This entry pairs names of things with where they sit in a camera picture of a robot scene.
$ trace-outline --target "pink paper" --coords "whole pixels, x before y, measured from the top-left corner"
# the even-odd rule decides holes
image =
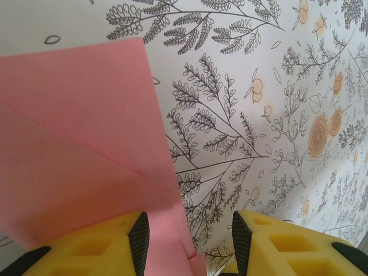
[[[174,252],[152,239],[147,275],[157,275],[151,273],[162,260],[179,265],[196,256],[142,40],[3,57],[0,91],[5,232],[29,246],[103,217],[147,210],[151,235],[165,237]],[[66,177],[72,169],[77,177]],[[90,212],[98,206],[103,210]],[[68,221],[47,223],[54,212]]]

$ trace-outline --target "line drawing of leaves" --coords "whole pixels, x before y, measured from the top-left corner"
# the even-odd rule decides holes
[[[192,49],[194,43],[196,43],[198,35],[199,31],[197,29],[191,30],[187,41],[185,42],[184,46],[178,51],[178,54],[182,55],[183,53],[186,53],[187,51]]]
[[[180,150],[177,146],[173,146],[173,148],[170,149],[170,153],[171,153],[172,162],[174,163],[177,161],[178,157],[185,155],[185,154],[180,153]]]
[[[294,75],[295,69],[298,68],[299,72],[297,73],[297,80],[300,81],[300,79],[307,78],[307,76],[311,74],[311,69],[314,70],[315,68],[318,68],[317,79],[315,81],[317,85],[323,79],[324,71],[327,68],[329,70],[329,77],[331,78],[336,73],[336,69],[341,62],[341,53],[352,38],[351,36],[349,41],[345,42],[338,38],[335,31],[332,32],[332,35],[333,44],[339,52],[334,53],[326,49],[324,38],[322,38],[319,42],[318,49],[318,52],[321,53],[321,61],[319,61],[319,56],[313,45],[307,44],[307,49],[305,50],[308,55],[307,58],[301,58],[299,53],[295,52],[292,47],[289,47],[282,60],[282,68],[285,70],[286,74],[292,76]]]
[[[197,131],[208,133],[211,129],[216,129],[216,118],[213,118],[208,110],[198,109],[189,120],[189,124]]]
[[[155,6],[143,8],[143,12],[151,15],[158,15],[170,11],[170,4],[167,2],[158,2]]]
[[[225,160],[237,149],[238,139],[238,137],[235,139],[228,137],[224,143],[223,150],[219,150],[220,155],[225,155]]]
[[[249,165],[243,163],[241,167],[238,166],[236,169],[236,171],[231,172],[232,177],[229,177],[229,180],[233,183],[239,182],[246,177]]]
[[[280,74],[278,73],[278,71],[276,70],[275,67],[274,67],[274,75],[275,75],[275,78],[278,81],[278,83],[281,85],[282,84],[281,77],[280,77]]]
[[[201,189],[201,174],[197,175],[193,172],[191,174],[185,174],[184,179],[178,175],[178,184],[182,194],[182,199],[190,198],[195,193],[199,193]]]
[[[160,33],[169,23],[170,21],[165,16],[157,16],[157,19],[155,19],[152,23],[148,33],[146,33],[143,37],[144,44],[152,41],[156,35]]]
[[[280,28],[277,18],[281,13],[279,5],[275,0],[267,0],[269,8],[263,3],[255,5],[255,13],[257,17],[247,15],[242,6],[245,5],[244,0],[201,0],[204,6],[212,10],[181,10],[174,4],[178,0],[132,0],[146,4],[148,6],[137,8],[134,5],[117,5],[113,6],[106,15],[109,24],[115,26],[115,30],[107,35],[109,40],[119,39],[120,37],[137,35],[143,30],[142,22],[152,20],[151,27],[145,36],[144,43],[152,41],[158,33],[170,25],[168,17],[174,17],[172,26],[187,25],[186,28],[174,28],[164,32],[164,36],[170,37],[164,41],[165,46],[182,45],[178,50],[178,54],[182,55],[192,48],[199,50],[207,40],[210,31],[213,28],[215,20],[209,16],[216,17],[237,17],[237,21],[230,24],[228,28],[214,28],[215,33],[212,39],[215,42],[227,45],[221,49],[223,54],[234,53],[244,48],[244,53],[248,54],[255,50],[261,44],[261,36],[259,27],[263,25],[271,25],[277,29]],[[251,27],[251,19],[257,20],[260,24]],[[231,36],[231,31],[240,33],[240,36]]]
[[[229,0],[201,0],[202,4],[211,9],[225,12],[231,7],[231,3]]]
[[[272,150],[271,150],[270,145],[266,144],[266,145],[264,145],[264,146],[266,147],[266,151],[267,151],[267,153],[268,153],[269,155],[272,155]]]
[[[225,75],[225,80],[227,83],[227,86],[224,87],[224,108],[225,108],[225,113],[226,116],[228,118],[228,120],[230,120],[230,118],[235,114],[236,110],[233,108],[233,106],[235,106],[237,104],[237,99],[234,98],[234,95],[236,93],[235,89],[230,89],[230,87],[234,84],[234,79],[231,79],[229,77],[228,74]]]
[[[58,43],[60,40],[61,40],[60,36],[52,35],[52,36],[48,36],[48,37],[45,39],[44,44],[46,44],[46,45],[56,44],[56,43]]]
[[[194,91],[191,87],[188,87],[188,84],[182,84],[181,81],[178,83],[174,82],[172,84],[176,90],[173,92],[175,96],[175,100],[178,101],[177,108],[181,109],[189,109],[194,108],[197,103],[200,102],[200,95],[198,91]]]
[[[277,47],[280,45],[280,43],[281,43],[281,40],[276,41],[276,42],[272,45],[271,49],[273,50],[273,49],[277,48]]]
[[[169,112],[166,117],[170,119],[170,125],[172,125],[172,128],[177,131],[177,135],[181,137],[179,142],[181,143],[183,154],[188,157],[189,161],[191,161],[192,158],[199,154],[199,151],[196,149],[198,143],[193,141],[196,134],[189,133],[189,124],[183,124],[183,118],[176,109]]]
[[[194,47],[194,50],[198,50],[203,46],[208,37],[209,31],[212,29],[213,23],[214,20],[209,17],[206,17],[206,19],[203,20],[201,34],[198,39],[197,45]]]
[[[203,149],[210,152],[213,152],[215,149],[218,151],[220,148],[223,148],[227,142],[227,138],[227,135],[219,135],[219,137],[215,137],[212,141],[206,142]]]
[[[362,144],[368,135],[368,127],[365,127],[365,120],[362,118],[356,122],[356,125],[350,124],[348,128],[343,130],[343,133],[339,134],[339,143],[341,148],[345,148],[349,143],[350,151]]]
[[[254,147],[255,142],[257,141],[257,136],[254,132],[254,129],[252,127],[252,125],[249,123],[248,121],[248,117],[245,116],[245,114],[243,112],[240,112],[240,118],[243,119],[243,121],[241,122],[245,128],[245,132],[247,135],[247,141],[249,142],[250,146]]]

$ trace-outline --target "orange flower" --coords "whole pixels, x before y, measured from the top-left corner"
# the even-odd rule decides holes
[[[343,119],[342,110],[341,109],[336,110],[329,122],[329,132],[332,136],[335,136],[336,134],[339,133],[342,119]]]
[[[309,212],[309,200],[306,200],[303,204],[303,219],[305,220],[308,217]]]
[[[312,158],[317,158],[323,152],[327,141],[327,120],[320,116],[312,125],[309,135],[309,154]]]
[[[333,85],[333,90],[335,92],[335,95],[339,95],[342,85],[343,85],[343,74],[340,72],[336,76],[335,84]]]

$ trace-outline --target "botanical pattern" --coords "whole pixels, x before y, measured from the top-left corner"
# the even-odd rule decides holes
[[[167,38],[164,45],[180,45],[178,54],[181,55],[193,47],[195,50],[200,49],[213,31],[212,40],[225,45],[220,50],[221,53],[243,49],[248,54],[262,42],[260,27],[269,25],[282,30],[278,23],[281,9],[276,0],[267,0],[267,3],[261,0],[249,1],[254,6],[255,16],[246,13],[245,0],[201,0],[203,7],[200,10],[180,9],[183,0],[132,1],[144,3],[145,6],[139,8],[123,4],[110,9],[106,19],[116,28],[108,35],[108,39],[114,40],[145,31],[143,40],[144,43],[149,43],[163,29],[169,29],[163,33]],[[214,28],[215,20],[221,20],[224,16],[233,18],[233,23]],[[151,23],[147,30],[142,26],[144,21]]]
[[[12,1],[0,5],[17,10]],[[235,260],[234,210],[359,244],[368,230],[368,2],[81,5],[89,28],[80,17],[68,17],[81,37],[97,42],[141,37],[145,43],[188,225],[195,247],[206,255],[209,275]],[[17,35],[11,30],[6,41],[39,45],[23,52],[85,45],[72,35],[75,30],[59,25],[54,12],[43,24],[62,39],[55,33],[40,39],[35,26]],[[50,13],[45,8],[31,15],[43,20],[39,14]],[[17,26],[19,18],[7,25]],[[0,256],[15,245],[1,236]]]
[[[211,238],[212,225],[221,222],[224,209],[233,210],[239,202],[243,182],[254,160],[266,156],[259,154],[255,148],[258,136],[248,117],[242,111],[236,111],[238,99],[235,80],[228,74],[225,74],[224,79],[221,78],[219,70],[206,54],[199,59],[198,66],[186,63],[183,68],[187,81],[172,84],[172,94],[177,104],[176,109],[166,117],[176,131],[176,137],[168,136],[172,144],[173,162],[185,158],[192,166],[177,174],[193,242],[198,247],[205,246]],[[262,85],[251,89],[253,94],[260,94]],[[215,111],[215,105],[221,107],[220,113]],[[177,109],[191,111],[187,122]],[[238,130],[233,126],[235,116],[241,119],[243,129]],[[211,133],[212,136],[200,146],[194,131],[199,135]],[[198,166],[195,157],[207,155],[207,152],[219,154],[224,161]],[[216,175],[204,179],[200,171],[211,167],[216,170]],[[233,183],[232,191],[229,189],[230,183]],[[252,200],[252,204],[255,205],[253,201],[258,195],[259,191],[251,193],[249,200]]]

